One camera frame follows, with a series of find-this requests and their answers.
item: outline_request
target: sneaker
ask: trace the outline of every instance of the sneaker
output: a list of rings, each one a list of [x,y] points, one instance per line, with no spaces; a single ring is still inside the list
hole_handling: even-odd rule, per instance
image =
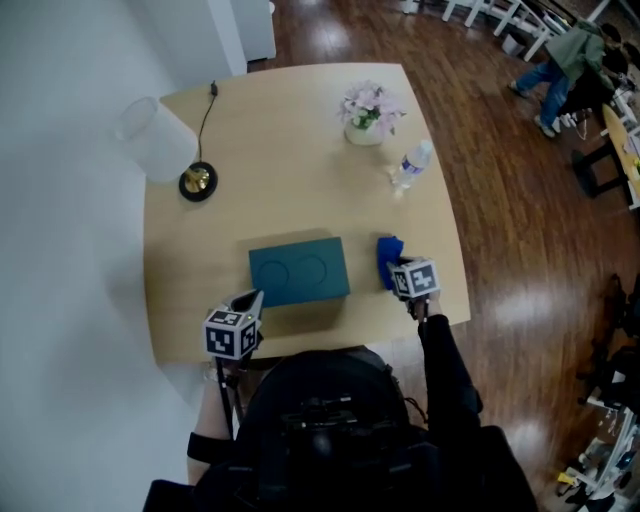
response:
[[[509,87],[509,89],[511,89],[513,92],[515,92],[521,98],[528,98],[529,97],[529,95],[526,92],[522,92],[520,89],[518,89],[518,86],[516,85],[516,81],[515,80],[513,80],[507,87]]]
[[[548,126],[545,126],[545,125],[542,124],[542,121],[540,121],[540,116],[534,117],[533,118],[533,122],[536,123],[538,125],[538,128],[540,128],[540,130],[542,130],[542,133],[544,133],[550,139],[553,139],[556,136],[556,132],[554,132]]]

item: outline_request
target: flower vase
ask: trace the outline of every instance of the flower vase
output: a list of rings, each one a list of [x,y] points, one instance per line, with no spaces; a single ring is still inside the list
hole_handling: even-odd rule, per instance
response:
[[[384,140],[384,134],[375,129],[375,124],[363,130],[349,122],[344,127],[344,136],[351,144],[356,146],[375,146],[376,144],[382,144]]]

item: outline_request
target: plastic bottle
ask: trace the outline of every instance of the plastic bottle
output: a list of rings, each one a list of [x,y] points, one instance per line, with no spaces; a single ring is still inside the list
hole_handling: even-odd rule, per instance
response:
[[[419,146],[404,156],[402,163],[391,177],[391,183],[396,190],[406,190],[413,185],[418,175],[429,166],[432,153],[433,143],[430,140],[423,140],[420,141]]]

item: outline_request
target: blue cloth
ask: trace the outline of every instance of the blue cloth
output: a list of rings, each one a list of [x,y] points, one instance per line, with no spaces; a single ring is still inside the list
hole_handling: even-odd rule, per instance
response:
[[[398,258],[404,249],[404,242],[395,236],[382,236],[378,238],[378,272],[380,279],[387,290],[393,289],[393,281],[387,268],[387,262],[394,265],[398,263]]]

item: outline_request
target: jeans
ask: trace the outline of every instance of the jeans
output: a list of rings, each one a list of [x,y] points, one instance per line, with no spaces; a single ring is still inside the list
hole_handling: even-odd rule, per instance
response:
[[[558,117],[560,107],[567,100],[571,82],[555,62],[548,60],[518,78],[516,87],[520,92],[525,92],[533,89],[540,82],[550,83],[547,97],[544,99],[540,111],[540,121],[546,127],[551,128],[553,121]]]

